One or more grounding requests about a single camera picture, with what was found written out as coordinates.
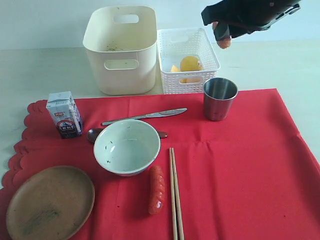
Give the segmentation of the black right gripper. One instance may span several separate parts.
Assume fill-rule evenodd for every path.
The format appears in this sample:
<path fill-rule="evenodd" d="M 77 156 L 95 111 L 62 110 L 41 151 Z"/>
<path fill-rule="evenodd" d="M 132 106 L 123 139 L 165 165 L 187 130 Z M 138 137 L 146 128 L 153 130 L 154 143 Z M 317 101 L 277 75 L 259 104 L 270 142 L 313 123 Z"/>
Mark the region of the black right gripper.
<path fill-rule="evenodd" d="M 229 0 L 206 6 L 201 18 L 204 26 L 218 22 L 213 33 L 216 41 L 222 41 L 266 31 L 299 9 L 298 0 Z"/>

